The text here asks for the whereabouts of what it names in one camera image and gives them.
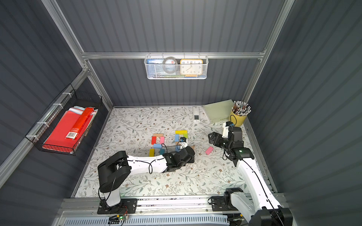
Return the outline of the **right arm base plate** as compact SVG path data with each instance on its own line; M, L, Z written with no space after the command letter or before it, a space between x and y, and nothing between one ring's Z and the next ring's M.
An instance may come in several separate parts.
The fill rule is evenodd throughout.
M212 211L237 211L237 208L224 196L211 196L207 202L211 205Z

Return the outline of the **yellow block front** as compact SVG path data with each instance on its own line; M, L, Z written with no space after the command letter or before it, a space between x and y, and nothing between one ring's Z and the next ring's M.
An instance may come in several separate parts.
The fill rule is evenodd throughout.
M155 150L154 150L154 149L150 149L149 157L154 157L154 156L155 156Z

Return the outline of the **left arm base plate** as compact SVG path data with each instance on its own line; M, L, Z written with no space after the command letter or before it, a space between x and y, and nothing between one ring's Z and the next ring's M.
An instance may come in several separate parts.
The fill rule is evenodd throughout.
M106 215L106 214L134 214L137 208L137 199L121 199L121 202L115 206L109 207L105 199L100 201L97 214Z

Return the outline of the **yellow block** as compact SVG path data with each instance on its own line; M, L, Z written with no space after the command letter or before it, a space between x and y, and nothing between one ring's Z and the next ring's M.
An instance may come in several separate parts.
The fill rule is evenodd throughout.
M154 156L155 156L155 150L154 150L154 149L150 149L149 157L154 157Z
M182 130L182 131L175 131L175 133L179 135L184 135L187 134L188 132L186 130Z

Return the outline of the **red block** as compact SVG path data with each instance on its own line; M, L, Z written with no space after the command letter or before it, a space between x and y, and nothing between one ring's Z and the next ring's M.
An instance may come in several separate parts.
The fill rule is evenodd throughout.
M155 137L155 136L152 136L151 144L154 145L155 143L156 143L156 137Z

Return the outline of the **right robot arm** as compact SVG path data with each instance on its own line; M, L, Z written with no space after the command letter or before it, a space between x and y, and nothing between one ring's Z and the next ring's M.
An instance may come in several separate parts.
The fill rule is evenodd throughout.
M238 211L250 226L291 226L293 215L274 197L262 175L255 157L244 147L242 129L226 126L223 133L208 134L211 145L223 149L242 175L251 198L241 188L227 188L222 197L212 196L209 203L213 211Z

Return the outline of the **numbered wood block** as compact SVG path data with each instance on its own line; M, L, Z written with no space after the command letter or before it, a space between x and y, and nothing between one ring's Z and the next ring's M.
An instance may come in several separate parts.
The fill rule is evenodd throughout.
M163 137L164 134L163 133L154 133L153 136L154 137Z

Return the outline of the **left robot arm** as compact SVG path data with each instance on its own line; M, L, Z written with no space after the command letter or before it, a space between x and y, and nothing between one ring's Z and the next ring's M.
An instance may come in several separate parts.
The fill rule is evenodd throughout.
M134 157L127 155L126 151L119 151L98 165L99 192L103 193L106 206L112 208L121 203L119 187L127 177L174 172L194 161L195 152L191 147L153 157Z

